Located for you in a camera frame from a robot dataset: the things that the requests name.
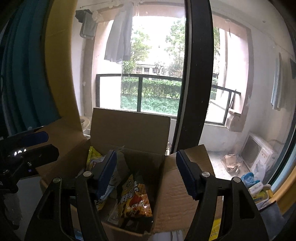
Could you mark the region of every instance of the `tree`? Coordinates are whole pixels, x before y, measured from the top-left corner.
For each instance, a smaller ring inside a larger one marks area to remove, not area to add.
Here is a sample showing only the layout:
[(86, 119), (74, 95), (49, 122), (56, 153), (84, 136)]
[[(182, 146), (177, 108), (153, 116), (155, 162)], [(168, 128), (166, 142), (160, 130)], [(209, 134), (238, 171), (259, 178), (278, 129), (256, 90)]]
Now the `tree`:
[[(173, 23), (170, 28), (170, 35), (166, 37), (165, 41), (171, 45), (165, 50), (173, 57), (173, 62), (168, 68), (169, 76), (182, 78), (185, 54), (185, 20), (180, 19)], [(214, 58), (220, 55), (219, 51), (219, 28), (214, 28)]]
[(216, 56), (220, 56), (220, 33), (219, 29), (216, 27), (214, 28), (214, 58)]
[(136, 30), (131, 39), (131, 60), (123, 61), (123, 74), (130, 74), (135, 69), (138, 61), (144, 61), (148, 57), (151, 46), (147, 44), (149, 36), (142, 30)]
[(165, 63), (157, 61), (154, 62), (154, 66), (156, 69), (156, 75), (161, 75), (165, 71)]

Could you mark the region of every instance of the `balcony railing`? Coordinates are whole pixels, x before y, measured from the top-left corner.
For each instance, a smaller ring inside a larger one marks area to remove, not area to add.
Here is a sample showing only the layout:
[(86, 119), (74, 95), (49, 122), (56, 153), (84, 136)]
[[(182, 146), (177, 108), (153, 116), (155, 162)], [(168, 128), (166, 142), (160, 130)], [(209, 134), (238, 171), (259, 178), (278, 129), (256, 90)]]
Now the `balcony railing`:
[[(138, 78), (139, 84), (138, 84), (138, 99), (137, 99), (137, 112), (141, 112), (141, 103), (142, 103), (142, 89), (143, 89), (143, 78), (153, 78), (153, 79), (160, 79), (160, 80), (173, 80), (173, 81), (182, 81), (181, 78), (175, 78), (175, 77), (169, 77), (169, 76), (159, 76), (159, 75), (150, 75), (150, 74), (97, 74), (96, 75), (96, 106), (100, 107), (100, 79), (101, 77), (133, 77)], [(213, 89), (219, 89), (223, 91), (228, 92), (228, 98), (227, 98), (227, 104), (226, 108), (219, 106), (217, 103), (214, 103), (213, 100), (210, 100), (210, 103), (213, 103), (214, 105), (218, 106), (219, 108), (224, 109), (224, 117), (223, 122), (213, 122), (213, 121), (205, 121), (205, 123), (208, 124), (215, 124), (215, 125), (225, 125), (227, 113), (229, 110), (231, 97), (235, 94), (240, 95), (241, 93), (235, 90), (227, 89), (221, 86), (212, 85)]]

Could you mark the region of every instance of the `box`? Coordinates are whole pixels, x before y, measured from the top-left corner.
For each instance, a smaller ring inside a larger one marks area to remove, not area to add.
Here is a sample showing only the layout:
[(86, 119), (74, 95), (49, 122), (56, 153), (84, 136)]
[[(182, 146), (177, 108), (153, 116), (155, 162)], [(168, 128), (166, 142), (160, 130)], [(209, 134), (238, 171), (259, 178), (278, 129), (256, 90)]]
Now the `box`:
[[(165, 156), (170, 117), (137, 112), (95, 108), (91, 138), (86, 140), (73, 133), (63, 120), (44, 127), (49, 142), (60, 150), (59, 159), (38, 168), (41, 185), (46, 187), (54, 177), (74, 178), (86, 165), (90, 145), (105, 155), (108, 150), (125, 146), (124, 154), (131, 171), (141, 170), (146, 185), (154, 188), (155, 206), (151, 231), (145, 234), (129, 232), (102, 221), (109, 240), (147, 240), (158, 232), (188, 230), (194, 217), (197, 201), (187, 194), (176, 166), (176, 155)], [(203, 171), (214, 175), (204, 145), (185, 150), (191, 161)], [(73, 224), (79, 228), (77, 210), (71, 207)], [(218, 198), (215, 219), (222, 213), (222, 199)]]

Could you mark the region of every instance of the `hanging clothes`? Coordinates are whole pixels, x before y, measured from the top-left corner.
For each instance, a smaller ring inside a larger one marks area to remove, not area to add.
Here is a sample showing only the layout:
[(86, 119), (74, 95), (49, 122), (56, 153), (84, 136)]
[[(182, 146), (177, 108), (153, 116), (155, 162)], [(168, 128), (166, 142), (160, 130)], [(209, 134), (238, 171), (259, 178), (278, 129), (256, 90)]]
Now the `hanging clothes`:
[(105, 60), (122, 64), (131, 59), (131, 31), (133, 24), (133, 4), (125, 3), (115, 16), (107, 41)]
[(80, 30), (80, 37), (85, 39), (94, 39), (96, 35), (97, 22), (93, 20), (90, 13), (85, 13), (85, 17)]
[(276, 69), (274, 73), (274, 86), (271, 94), (271, 104), (273, 110), (281, 109), (281, 91), (283, 86), (283, 76), (282, 76), (282, 57), (279, 53), (278, 58), (276, 58)]

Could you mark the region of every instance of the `metal screw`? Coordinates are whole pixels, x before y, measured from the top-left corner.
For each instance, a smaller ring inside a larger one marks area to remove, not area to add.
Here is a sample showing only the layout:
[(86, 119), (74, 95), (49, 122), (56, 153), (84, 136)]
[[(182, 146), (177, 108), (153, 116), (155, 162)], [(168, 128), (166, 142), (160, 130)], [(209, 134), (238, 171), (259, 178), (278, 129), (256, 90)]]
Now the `metal screw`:
[(202, 176), (203, 177), (209, 177), (210, 176), (210, 173), (209, 172), (202, 172)]
[(53, 183), (59, 183), (61, 179), (59, 177), (55, 177), (52, 181)]
[(92, 175), (92, 172), (90, 172), (90, 171), (86, 171), (86, 172), (83, 173), (83, 175), (84, 175), (85, 177), (90, 177), (90, 176)]
[(240, 183), (241, 179), (239, 177), (234, 177), (233, 180), (236, 182), (236, 183)]

